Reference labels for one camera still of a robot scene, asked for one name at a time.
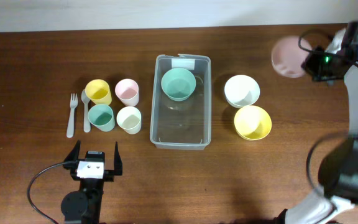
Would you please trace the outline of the yellow plastic cup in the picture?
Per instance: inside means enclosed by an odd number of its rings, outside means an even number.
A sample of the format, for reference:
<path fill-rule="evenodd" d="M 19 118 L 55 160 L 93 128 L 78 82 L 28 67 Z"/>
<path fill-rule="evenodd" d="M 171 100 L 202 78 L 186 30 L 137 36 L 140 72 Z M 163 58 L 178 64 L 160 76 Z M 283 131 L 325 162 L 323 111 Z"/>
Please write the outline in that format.
<path fill-rule="evenodd" d="M 112 102 L 109 84 L 102 79 L 90 81 L 85 87 L 85 93 L 96 105 L 110 105 Z"/>

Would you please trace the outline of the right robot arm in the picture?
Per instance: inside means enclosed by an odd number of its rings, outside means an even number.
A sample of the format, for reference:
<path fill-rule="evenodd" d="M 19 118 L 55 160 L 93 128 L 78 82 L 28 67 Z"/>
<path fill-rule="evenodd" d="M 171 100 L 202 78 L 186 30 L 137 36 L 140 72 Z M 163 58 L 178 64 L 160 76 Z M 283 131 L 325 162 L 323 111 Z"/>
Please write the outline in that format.
<path fill-rule="evenodd" d="M 267 210 L 298 200 L 318 152 L 347 140 L 346 91 L 274 74 L 273 43 L 286 34 L 326 43 L 334 25 L 254 26 L 207 29 L 199 52 L 213 64 L 213 140 L 205 151 L 163 151 L 146 136 L 120 142 L 124 157 L 119 214 L 140 223 L 263 223 Z M 241 139 L 234 109 L 223 105 L 230 75 L 254 75 L 262 85 L 261 106 L 273 130 L 261 141 Z"/>

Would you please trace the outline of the pink plastic bowl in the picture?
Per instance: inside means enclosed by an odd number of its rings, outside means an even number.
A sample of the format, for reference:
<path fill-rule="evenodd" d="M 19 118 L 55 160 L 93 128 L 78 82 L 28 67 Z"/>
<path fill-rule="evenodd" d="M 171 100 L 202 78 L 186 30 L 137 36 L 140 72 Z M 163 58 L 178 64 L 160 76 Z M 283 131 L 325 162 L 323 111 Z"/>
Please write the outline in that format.
<path fill-rule="evenodd" d="M 299 36 L 287 36 L 276 42 L 272 49 L 271 61 L 273 69 L 287 78 L 300 78 L 305 75 L 301 67 L 309 52 L 298 46 Z"/>

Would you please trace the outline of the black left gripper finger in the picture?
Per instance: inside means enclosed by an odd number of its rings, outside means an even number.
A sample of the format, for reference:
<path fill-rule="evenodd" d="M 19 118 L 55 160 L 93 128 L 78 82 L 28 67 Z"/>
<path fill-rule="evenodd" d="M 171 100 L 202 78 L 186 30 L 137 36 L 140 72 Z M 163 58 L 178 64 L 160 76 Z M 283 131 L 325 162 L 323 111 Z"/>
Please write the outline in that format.
<path fill-rule="evenodd" d="M 63 161 L 63 168 L 66 170 L 76 169 L 79 163 L 79 152 L 80 152 L 81 141 L 77 140 L 74 148 L 66 156 Z"/>
<path fill-rule="evenodd" d="M 118 142 L 116 142 L 114 148 L 114 175 L 115 176 L 122 175 L 122 170 L 123 170 L 122 159 L 119 153 Z"/>

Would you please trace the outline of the yellow plastic bowl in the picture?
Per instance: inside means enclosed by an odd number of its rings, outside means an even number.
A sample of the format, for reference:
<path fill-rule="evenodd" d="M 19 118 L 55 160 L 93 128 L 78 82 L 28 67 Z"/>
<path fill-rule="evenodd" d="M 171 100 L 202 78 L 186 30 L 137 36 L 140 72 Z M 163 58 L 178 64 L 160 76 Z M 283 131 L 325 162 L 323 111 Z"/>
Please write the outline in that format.
<path fill-rule="evenodd" d="M 236 112 L 234 127 L 241 138 L 256 141 L 269 135 L 272 130 L 272 119 L 259 106 L 245 106 Z"/>

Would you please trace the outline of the green plastic bowl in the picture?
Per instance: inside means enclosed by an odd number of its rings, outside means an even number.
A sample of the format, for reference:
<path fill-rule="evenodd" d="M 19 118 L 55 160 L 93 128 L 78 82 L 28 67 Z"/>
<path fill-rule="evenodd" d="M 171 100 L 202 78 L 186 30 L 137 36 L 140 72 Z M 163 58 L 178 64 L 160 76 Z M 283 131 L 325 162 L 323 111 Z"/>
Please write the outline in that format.
<path fill-rule="evenodd" d="M 161 87 L 171 100 L 185 101 L 194 92 L 196 79 L 187 69 L 173 68 L 163 75 Z"/>

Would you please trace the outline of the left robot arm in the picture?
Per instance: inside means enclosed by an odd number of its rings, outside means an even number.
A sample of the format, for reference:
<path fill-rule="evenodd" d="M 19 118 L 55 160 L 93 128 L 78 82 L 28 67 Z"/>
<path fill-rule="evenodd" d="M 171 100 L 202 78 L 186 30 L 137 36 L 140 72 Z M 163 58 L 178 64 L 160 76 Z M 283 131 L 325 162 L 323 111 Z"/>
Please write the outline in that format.
<path fill-rule="evenodd" d="M 63 198 L 61 211 L 65 223 L 99 223 L 104 183 L 113 182 L 115 176 L 122 175 L 122 161 L 115 149 L 114 169 L 108 170 L 104 152 L 87 151 L 80 159 L 80 146 L 81 141 L 77 141 L 64 160 L 63 168 L 70 171 L 71 178 L 80 186 Z"/>

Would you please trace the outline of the white plastic bowl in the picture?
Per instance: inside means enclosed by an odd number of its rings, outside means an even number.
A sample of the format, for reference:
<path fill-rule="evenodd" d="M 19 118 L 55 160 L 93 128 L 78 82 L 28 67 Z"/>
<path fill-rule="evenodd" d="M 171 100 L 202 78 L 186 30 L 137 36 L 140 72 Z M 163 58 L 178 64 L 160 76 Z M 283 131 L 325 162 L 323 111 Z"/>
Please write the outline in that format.
<path fill-rule="evenodd" d="M 235 108 L 254 104 L 260 96 L 259 84 L 250 76 L 235 75 L 224 86 L 226 101 Z"/>

